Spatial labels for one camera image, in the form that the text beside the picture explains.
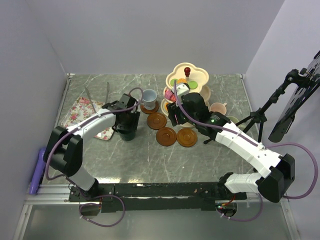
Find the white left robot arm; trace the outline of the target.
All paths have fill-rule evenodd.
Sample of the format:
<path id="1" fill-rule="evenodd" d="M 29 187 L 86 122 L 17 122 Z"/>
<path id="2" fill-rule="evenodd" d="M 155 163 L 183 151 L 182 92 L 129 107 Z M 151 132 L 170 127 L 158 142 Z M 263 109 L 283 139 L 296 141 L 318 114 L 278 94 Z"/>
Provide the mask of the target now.
<path id="1" fill-rule="evenodd" d="M 83 145 L 106 129 L 118 133 L 123 141 L 131 141 L 136 136 L 140 112 L 139 101 L 129 94 L 120 100 L 106 103 L 95 114 L 76 125 L 55 127 L 47 143 L 43 161 L 46 168 L 59 171 L 81 191 L 87 201 L 99 195 L 99 182 L 83 166 Z"/>

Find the dark green teacup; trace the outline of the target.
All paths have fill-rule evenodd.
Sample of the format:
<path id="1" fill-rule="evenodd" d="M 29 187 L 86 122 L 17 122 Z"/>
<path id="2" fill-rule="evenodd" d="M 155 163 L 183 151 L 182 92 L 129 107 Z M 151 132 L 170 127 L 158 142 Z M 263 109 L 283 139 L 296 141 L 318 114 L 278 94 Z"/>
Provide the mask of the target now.
<path id="1" fill-rule="evenodd" d="M 118 134 L 120 136 L 120 138 L 123 141 L 131 141 L 136 137 L 136 132 L 135 131 L 123 131 L 123 130 L 119 130 Z"/>

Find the metal fork tongs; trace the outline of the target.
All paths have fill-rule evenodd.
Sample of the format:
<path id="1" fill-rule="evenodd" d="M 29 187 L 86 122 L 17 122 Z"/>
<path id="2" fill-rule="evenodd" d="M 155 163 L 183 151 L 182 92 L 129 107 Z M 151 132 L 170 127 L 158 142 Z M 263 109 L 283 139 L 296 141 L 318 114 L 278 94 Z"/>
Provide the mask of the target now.
<path id="1" fill-rule="evenodd" d="M 87 98 L 88 98 L 88 100 L 89 100 L 89 102 L 90 102 L 90 105 L 91 105 L 94 113 L 96 113 L 97 111 L 96 111 L 96 108 L 95 108 L 95 106 L 94 106 L 94 104 L 93 104 L 93 101 L 92 101 L 92 98 L 91 98 L 91 95 L 90 95 L 90 91 L 88 90 L 88 88 L 87 88 L 86 86 L 84 87 L 84 90 L 85 90 L 85 93 L 86 93 L 86 95 L 87 95 Z M 106 83 L 105 103 L 108 102 L 109 93 L 110 93 L 110 83 L 107 82 L 107 83 Z"/>

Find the pink toy cake slice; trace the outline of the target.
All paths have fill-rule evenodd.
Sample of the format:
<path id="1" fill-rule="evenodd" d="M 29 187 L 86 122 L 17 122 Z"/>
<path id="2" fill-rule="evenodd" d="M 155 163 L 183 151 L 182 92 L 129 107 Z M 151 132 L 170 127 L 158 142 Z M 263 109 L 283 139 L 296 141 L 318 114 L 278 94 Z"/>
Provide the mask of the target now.
<path id="1" fill-rule="evenodd" d="M 172 95 L 173 95 L 173 92 L 171 91 L 171 90 L 166 90 L 165 92 L 164 92 L 164 97 L 167 99 L 167 100 L 170 100 L 171 99 L 171 97 L 172 97 Z"/>

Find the light blue mug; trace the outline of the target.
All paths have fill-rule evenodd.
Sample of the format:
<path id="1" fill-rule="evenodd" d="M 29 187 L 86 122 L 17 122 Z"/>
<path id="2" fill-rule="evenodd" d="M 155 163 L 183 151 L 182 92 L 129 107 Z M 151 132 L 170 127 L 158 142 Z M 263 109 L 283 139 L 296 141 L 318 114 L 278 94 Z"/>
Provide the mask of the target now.
<path id="1" fill-rule="evenodd" d="M 153 89 L 145 89 L 143 91 L 143 97 L 141 105 L 144 105 L 147 109 L 151 110 L 155 107 L 155 102 L 157 100 L 157 93 Z"/>

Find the pink teacup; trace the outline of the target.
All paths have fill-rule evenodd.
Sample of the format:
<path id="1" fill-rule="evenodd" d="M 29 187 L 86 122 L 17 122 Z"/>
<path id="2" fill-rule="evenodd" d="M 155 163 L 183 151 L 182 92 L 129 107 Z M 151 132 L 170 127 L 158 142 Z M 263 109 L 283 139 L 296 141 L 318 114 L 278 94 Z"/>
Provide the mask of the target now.
<path id="1" fill-rule="evenodd" d="M 209 109 L 211 112 L 218 112 L 225 115 L 227 113 L 226 106 L 227 106 L 226 102 L 225 103 L 215 102 L 210 105 Z"/>

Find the brown wooden coaster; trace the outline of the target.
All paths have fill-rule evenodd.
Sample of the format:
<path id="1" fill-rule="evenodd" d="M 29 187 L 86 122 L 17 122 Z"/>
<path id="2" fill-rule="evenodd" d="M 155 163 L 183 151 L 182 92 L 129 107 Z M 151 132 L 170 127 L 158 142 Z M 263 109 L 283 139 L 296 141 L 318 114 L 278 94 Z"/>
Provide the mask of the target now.
<path id="1" fill-rule="evenodd" d="M 156 141 L 165 147 L 173 145 L 177 140 L 176 132 L 170 127 L 162 127 L 156 133 Z"/>
<path id="2" fill-rule="evenodd" d="M 155 106 L 154 106 L 154 108 L 153 109 L 147 109 L 143 104 L 141 104 L 140 105 L 140 110 L 143 112 L 143 113 L 145 113 L 145 114 L 147 114 L 147 115 L 150 115 L 150 114 L 153 114 L 153 113 L 155 113 L 155 112 L 157 112 L 158 111 L 158 109 L 159 109 L 159 103 L 158 103 L 158 101 L 156 100 L 155 101 Z"/>
<path id="3" fill-rule="evenodd" d="M 197 143 L 198 136 L 192 129 L 182 128 L 176 134 L 176 140 L 181 146 L 189 148 Z"/>
<path id="4" fill-rule="evenodd" d="M 153 130 L 159 130 L 166 126 L 167 118 L 160 112 L 154 112 L 147 117 L 147 125 Z"/>

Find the light green teacup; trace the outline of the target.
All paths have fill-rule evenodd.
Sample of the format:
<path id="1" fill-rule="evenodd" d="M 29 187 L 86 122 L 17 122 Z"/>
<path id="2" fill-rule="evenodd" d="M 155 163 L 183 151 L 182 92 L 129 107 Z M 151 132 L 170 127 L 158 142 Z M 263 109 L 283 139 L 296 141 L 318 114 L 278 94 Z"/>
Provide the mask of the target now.
<path id="1" fill-rule="evenodd" d="M 234 124 L 236 124 L 237 127 L 238 127 L 240 130 L 244 130 L 244 129 L 246 128 L 246 125 L 245 125 L 244 123 L 238 125 L 239 120 L 238 120 L 236 117 L 234 117 L 234 116 L 227 116 L 227 117 L 228 117 Z"/>

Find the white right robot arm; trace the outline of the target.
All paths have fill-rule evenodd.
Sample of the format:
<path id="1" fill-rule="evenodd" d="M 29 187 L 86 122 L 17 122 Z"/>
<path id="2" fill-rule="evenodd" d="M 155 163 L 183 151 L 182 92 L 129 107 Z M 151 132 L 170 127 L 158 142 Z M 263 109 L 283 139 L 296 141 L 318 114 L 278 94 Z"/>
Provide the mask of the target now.
<path id="1" fill-rule="evenodd" d="M 188 93 L 182 102 L 167 105 L 173 126 L 190 123 L 199 133 L 229 148 L 255 170 L 255 173 L 226 173 L 219 180 L 218 193 L 230 199 L 237 193 L 257 193 L 278 203 L 295 179 L 295 159 L 276 153 L 258 143 L 220 112 L 209 111 L 199 93 Z"/>

